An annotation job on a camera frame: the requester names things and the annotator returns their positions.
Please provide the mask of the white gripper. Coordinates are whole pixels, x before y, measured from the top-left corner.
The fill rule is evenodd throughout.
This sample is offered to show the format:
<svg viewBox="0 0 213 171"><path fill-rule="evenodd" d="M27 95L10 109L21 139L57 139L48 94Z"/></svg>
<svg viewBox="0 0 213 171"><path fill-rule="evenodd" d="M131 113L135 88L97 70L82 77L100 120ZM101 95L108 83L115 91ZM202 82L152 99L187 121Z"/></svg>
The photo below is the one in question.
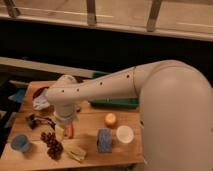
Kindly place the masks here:
<svg viewBox="0 0 213 171"><path fill-rule="evenodd" d="M66 127L68 124L72 123L77 118L77 111L73 110L71 112L68 112L66 115L55 111L54 118L57 124L55 126L56 140L61 142L65 135L65 129L62 127Z"/></svg>

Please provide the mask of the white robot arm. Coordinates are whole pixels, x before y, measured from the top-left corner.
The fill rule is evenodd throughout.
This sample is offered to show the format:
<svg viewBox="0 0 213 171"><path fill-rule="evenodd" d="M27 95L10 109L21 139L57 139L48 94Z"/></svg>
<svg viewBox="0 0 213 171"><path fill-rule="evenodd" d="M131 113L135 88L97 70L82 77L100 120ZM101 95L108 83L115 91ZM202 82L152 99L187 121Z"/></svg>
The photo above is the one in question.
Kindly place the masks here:
<svg viewBox="0 0 213 171"><path fill-rule="evenodd" d="M144 171L213 171L213 87L186 63L164 60L83 83L61 77L46 97L63 118L75 101L137 97Z"/></svg>

